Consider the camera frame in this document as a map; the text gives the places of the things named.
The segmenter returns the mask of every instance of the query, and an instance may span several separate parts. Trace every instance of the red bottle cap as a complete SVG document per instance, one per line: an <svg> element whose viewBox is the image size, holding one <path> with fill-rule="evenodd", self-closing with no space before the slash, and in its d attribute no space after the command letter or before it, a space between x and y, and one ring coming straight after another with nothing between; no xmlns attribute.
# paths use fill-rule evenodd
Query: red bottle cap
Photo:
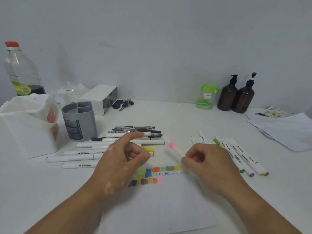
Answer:
<svg viewBox="0 0 312 234"><path fill-rule="evenodd" d="M5 42L5 45L7 47L19 48L18 42L7 41L7 42Z"/></svg>

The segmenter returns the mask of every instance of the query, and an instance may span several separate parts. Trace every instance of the hand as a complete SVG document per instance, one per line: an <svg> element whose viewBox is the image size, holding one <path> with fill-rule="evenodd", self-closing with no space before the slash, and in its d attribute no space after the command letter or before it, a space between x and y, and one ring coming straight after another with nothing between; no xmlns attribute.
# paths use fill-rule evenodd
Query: hand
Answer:
<svg viewBox="0 0 312 234"><path fill-rule="evenodd" d="M194 145L182 158L182 163L220 195L248 186L228 151L215 144Z"/></svg>
<svg viewBox="0 0 312 234"><path fill-rule="evenodd" d="M97 198L104 200L119 194L129 185L134 172L150 158L149 152L130 142L143 136L143 132L126 133L107 148L85 184Z"/></svg>

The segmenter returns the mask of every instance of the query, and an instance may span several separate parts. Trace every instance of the pink marker tip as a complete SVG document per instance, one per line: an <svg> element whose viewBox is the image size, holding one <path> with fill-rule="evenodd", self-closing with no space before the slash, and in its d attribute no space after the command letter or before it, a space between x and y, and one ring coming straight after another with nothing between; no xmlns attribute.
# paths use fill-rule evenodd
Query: pink marker tip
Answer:
<svg viewBox="0 0 312 234"><path fill-rule="evenodd" d="M169 147L173 149L173 148L174 148L174 143L171 142L171 143L169 144Z"/></svg>

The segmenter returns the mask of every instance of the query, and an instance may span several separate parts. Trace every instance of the yellow marker cap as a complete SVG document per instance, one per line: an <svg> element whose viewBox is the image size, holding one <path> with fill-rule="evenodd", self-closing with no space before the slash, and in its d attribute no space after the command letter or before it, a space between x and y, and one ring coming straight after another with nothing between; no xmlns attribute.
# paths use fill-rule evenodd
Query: yellow marker cap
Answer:
<svg viewBox="0 0 312 234"><path fill-rule="evenodd" d="M143 147L143 149L147 152L155 152L154 148L149 148L149 147Z"/></svg>

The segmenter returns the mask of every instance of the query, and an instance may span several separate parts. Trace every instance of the pink swatch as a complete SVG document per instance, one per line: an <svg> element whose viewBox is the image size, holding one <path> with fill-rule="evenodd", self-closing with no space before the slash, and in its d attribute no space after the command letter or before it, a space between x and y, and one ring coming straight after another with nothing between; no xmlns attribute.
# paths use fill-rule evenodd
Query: pink swatch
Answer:
<svg viewBox="0 0 312 234"><path fill-rule="evenodd" d="M174 143L171 142L171 143L169 144L169 147L173 149L173 148L174 148Z"/></svg>
<svg viewBox="0 0 312 234"><path fill-rule="evenodd" d="M163 177L157 177L157 183L163 183Z"/></svg>

